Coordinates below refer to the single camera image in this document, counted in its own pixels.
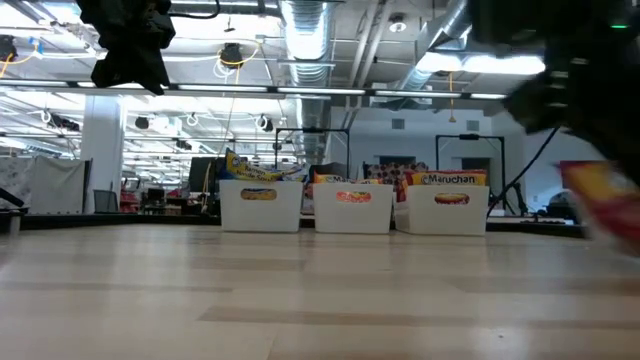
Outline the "black metal rig frame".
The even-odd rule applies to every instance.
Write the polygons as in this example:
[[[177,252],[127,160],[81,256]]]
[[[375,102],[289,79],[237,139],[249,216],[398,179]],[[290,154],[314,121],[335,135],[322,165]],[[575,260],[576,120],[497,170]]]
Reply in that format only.
[[[439,141],[441,138],[447,138],[447,139],[457,139],[460,141],[479,141],[480,139],[484,139],[486,140],[489,144],[491,140],[497,140],[500,143],[500,149],[499,149],[499,153],[500,153],[500,171],[501,171],[501,186],[502,188],[504,188],[506,186],[506,164],[505,164],[505,160],[506,160],[506,156],[505,156],[505,150],[506,150],[506,146],[505,146],[505,137],[504,136],[485,136],[485,135],[479,135],[479,134],[474,134],[474,133],[466,133],[466,134],[459,134],[459,135],[444,135],[444,134],[438,134],[435,135],[435,161],[436,161],[436,169],[440,170],[440,147],[439,147]]]
[[[326,134],[326,133],[344,133],[346,136],[346,177],[350,177],[350,165],[351,165],[351,133],[349,129],[332,129],[332,128],[316,128],[316,127],[302,127],[302,128],[276,128],[275,141],[273,143],[274,150],[274,167],[278,169],[279,153],[281,150],[279,135],[281,132],[296,133],[301,132],[304,134]]]

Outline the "long ceiling light strip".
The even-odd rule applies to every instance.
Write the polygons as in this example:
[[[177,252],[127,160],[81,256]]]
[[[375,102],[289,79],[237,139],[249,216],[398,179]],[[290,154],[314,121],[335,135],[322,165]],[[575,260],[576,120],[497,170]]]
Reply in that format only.
[[[61,91],[79,93],[107,93],[137,94],[150,93],[139,84],[128,83],[114,87],[99,88],[92,82],[34,80],[34,79],[0,79],[0,88],[35,91]],[[506,98],[505,94],[452,92],[452,91],[405,91],[386,89],[356,89],[356,88],[319,88],[292,87],[273,85],[235,85],[235,84],[172,84],[162,87],[163,95],[213,96],[214,94],[247,94],[247,95],[309,95],[309,96],[356,96],[356,97],[392,97],[417,99],[453,99],[453,100],[490,100],[498,101]]]

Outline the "black ceiling device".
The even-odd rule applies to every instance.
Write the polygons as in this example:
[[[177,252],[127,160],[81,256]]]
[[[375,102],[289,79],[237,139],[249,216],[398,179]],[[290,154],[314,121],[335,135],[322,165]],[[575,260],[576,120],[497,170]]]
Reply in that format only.
[[[0,34],[0,62],[13,62],[17,56],[15,37]]]

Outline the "silver ventilation duct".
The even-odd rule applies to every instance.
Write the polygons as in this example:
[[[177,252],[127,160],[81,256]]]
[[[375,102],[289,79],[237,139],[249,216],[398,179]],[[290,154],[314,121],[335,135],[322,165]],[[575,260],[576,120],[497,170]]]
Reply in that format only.
[[[459,71],[461,60],[450,52],[466,48],[471,28],[468,0],[450,0],[443,15],[423,26],[415,41],[414,64],[396,89],[421,90],[434,74]]]
[[[291,84],[324,88],[329,85],[330,38],[335,6],[315,0],[280,0]],[[331,102],[317,95],[297,95],[296,121],[299,128],[313,128],[316,134],[298,133],[294,143],[299,158],[308,164],[324,161],[327,134],[331,127]]]

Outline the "white partition cloth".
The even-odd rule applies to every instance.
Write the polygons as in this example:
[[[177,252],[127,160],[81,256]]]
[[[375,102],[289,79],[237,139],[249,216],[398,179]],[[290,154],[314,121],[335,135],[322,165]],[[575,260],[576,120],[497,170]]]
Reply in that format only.
[[[26,209],[35,215],[75,215],[84,207],[86,161],[0,158],[0,189],[23,202],[0,199],[0,210]]]

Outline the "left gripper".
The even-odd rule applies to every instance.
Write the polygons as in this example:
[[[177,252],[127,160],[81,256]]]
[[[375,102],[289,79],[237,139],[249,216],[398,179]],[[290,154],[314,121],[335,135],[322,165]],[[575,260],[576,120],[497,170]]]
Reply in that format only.
[[[169,46],[176,32],[169,16],[171,0],[77,0],[80,18],[99,34],[98,43],[109,49],[91,74],[98,88],[138,83],[155,95],[169,86],[159,49]],[[125,46],[144,46],[134,53]]]

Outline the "black ceiling spotlight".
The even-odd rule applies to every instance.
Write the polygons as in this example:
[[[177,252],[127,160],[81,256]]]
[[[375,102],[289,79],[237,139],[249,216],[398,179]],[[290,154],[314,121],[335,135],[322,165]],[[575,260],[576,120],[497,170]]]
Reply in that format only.
[[[243,55],[239,43],[225,43],[219,54],[220,63],[228,68],[234,69],[243,65]]]

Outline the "black computer monitor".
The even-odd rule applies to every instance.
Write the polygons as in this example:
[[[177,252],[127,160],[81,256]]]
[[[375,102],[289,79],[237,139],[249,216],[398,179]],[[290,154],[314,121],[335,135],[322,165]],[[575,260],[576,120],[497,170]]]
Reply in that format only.
[[[194,157],[189,170],[189,188],[191,192],[211,193],[217,191],[216,182],[224,159],[221,157]]]

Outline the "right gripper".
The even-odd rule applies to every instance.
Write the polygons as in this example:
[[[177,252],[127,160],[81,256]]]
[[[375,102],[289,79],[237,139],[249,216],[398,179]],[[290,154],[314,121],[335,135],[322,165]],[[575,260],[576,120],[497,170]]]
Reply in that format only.
[[[568,128],[640,186],[638,45],[559,56],[514,88],[504,109],[528,133]]]

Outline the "bright ceiling light panel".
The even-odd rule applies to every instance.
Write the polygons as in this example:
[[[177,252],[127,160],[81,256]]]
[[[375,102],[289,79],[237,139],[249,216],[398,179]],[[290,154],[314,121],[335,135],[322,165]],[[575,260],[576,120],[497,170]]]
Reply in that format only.
[[[459,57],[439,53],[426,53],[416,64],[426,72],[470,72],[484,74],[535,75],[545,70],[545,64],[536,56],[497,58],[491,55]]]

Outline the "white plastic bin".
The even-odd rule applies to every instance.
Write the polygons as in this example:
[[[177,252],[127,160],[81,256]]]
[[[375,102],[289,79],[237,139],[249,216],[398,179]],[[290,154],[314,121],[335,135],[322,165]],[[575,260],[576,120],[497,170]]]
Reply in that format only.
[[[303,183],[294,181],[257,182],[221,180],[221,226],[231,232],[299,231]],[[243,200],[240,192],[245,188],[268,188],[277,191],[273,201]]]
[[[466,205],[440,205],[438,193],[465,193]],[[406,200],[394,204],[396,229],[414,235],[484,236],[489,188],[486,186],[414,185]]]
[[[340,191],[370,192],[368,203],[342,203]],[[315,229],[321,233],[387,234],[390,231],[393,187],[350,183],[313,185]]]

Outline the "white square pillar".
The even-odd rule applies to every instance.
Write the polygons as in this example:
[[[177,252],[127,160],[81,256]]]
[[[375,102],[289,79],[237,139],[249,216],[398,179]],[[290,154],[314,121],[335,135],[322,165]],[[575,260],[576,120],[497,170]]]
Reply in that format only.
[[[127,109],[119,97],[85,98],[80,156],[91,161],[91,191],[120,194],[126,120]]]

